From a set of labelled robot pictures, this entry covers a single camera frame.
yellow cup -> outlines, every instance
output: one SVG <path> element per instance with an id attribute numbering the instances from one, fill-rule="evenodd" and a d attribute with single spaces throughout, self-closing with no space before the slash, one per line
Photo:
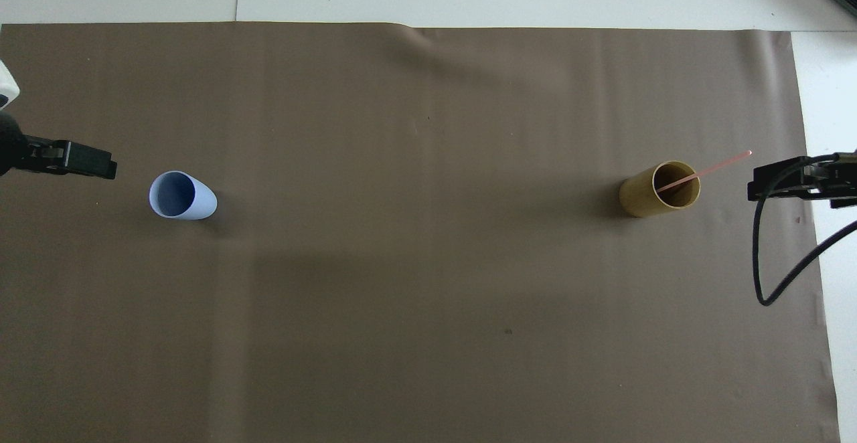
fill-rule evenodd
<path id="1" fill-rule="evenodd" d="M 699 178 L 661 193 L 655 190 L 691 174 L 694 168 L 684 162 L 658 163 L 622 183 L 619 204 L 634 217 L 655 216 L 689 207 L 699 198 Z"/>

black cable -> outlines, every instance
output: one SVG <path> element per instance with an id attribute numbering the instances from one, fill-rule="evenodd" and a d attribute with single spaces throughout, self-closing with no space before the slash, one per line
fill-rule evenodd
<path id="1" fill-rule="evenodd" d="M 771 304 L 777 300 L 777 297 L 780 297 L 780 294 L 783 294 L 783 291 L 789 287 L 789 284 L 791 284 L 791 282 L 801 274 L 801 271 L 806 269 L 806 266 L 809 266 L 812 261 L 814 261 L 830 246 L 836 244 L 836 242 L 839 242 L 842 238 L 845 238 L 845 236 L 854 232 L 854 230 L 857 230 L 857 221 L 853 221 L 853 223 L 850 223 L 838 230 L 838 232 L 825 239 L 822 243 L 818 244 L 816 248 L 806 254 L 804 258 L 786 274 L 783 281 L 777 285 L 777 288 L 774 289 L 774 292 L 772 292 L 767 299 L 762 295 L 762 282 L 759 280 L 759 226 L 762 223 L 762 209 L 765 207 L 765 200 L 771 196 L 771 193 L 774 192 L 774 188 L 777 184 L 780 184 L 784 178 L 788 177 L 793 172 L 799 171 L 805 166 L 813 165 L 814 163 L 836 162 L 838 160 L 838 155 L 830 154 L 811 157 L 810 159 L 806 159 L 802 162 L 794 163 L 793 165 L 784 168 L 779 174 L 772 178 L 765 187 L 765 190 L 760 194 L 759 202 L 756 204 L 756 214 L 753 216 L 753 284 L 755 284 L 756 287 L 756 299 L 759 300 L 759 303 L 762 306 L 771 306 Z"/>

straw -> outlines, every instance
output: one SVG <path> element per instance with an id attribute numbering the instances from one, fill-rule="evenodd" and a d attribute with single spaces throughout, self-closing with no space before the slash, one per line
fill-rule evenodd
<path id="1" fill-rule="evenodd" d="M 710 166 L 709 168 L 705 169 L 704 171 L 695 172 L 695 174 L 688 175 L 687 177 L 685 177 L 683 179 L 679 179 L 677 181 L 674 181 L 674 183 L 668 183 L 667 185 L 661 187 L 661 189 L 656 190 L 655 192 L 661 193 L 667 189 L 673 189 L 673 187 L 675 187 L 677 185 L 681 185 L 683 183 L 686 183 L 687 181 L 691 181 L 691 180 L 697 179 L 699 177 L 703 177 L 703 175 L 707 175 L 707 174 L 710 174 L 711 172 L 716 171 L 717 169 L 721 169 L 721 168 L 729 165 L 729 163 L 738 162 L 738 160 L 744 159 L 744 157 L 750 157 L 750 155 L 752 155 L 752 154 L 753 154 L 753 151 L 744 151 L 743 153 L 740 153 L 737 156 L 732 157 L 731 159 L 726 159 L 723 162 L 716 163 L 715 165 Z"/>

white floor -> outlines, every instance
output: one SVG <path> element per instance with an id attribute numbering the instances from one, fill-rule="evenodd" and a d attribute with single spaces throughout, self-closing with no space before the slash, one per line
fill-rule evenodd
<path id="1" fill-rule="evenodd" d="M 0 0 L 0 23 L 236 19 L 788 29 L 796 31 L 793 45 L 808 153 L 857 149 L 857 17 L 830 0 Z M 823 203 L 813 208 L 819 239 L 857 217 L 853 208 L 832 211 Z M 857 236 L 850 236 L 821 260 L 840 433 L 842 441 L 851 443 L 857 443 L 855 253 Z"/>

white paper cup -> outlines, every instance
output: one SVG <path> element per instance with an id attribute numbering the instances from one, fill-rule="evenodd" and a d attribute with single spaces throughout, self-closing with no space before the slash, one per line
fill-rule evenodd
<path id="1" fill-rule="evenodd" d="M 163 172 L 149 188 L 149 205 L 160 217 L 204 219 L 217 209 L 217 197 L 206 184 L 181 171 Z"/>

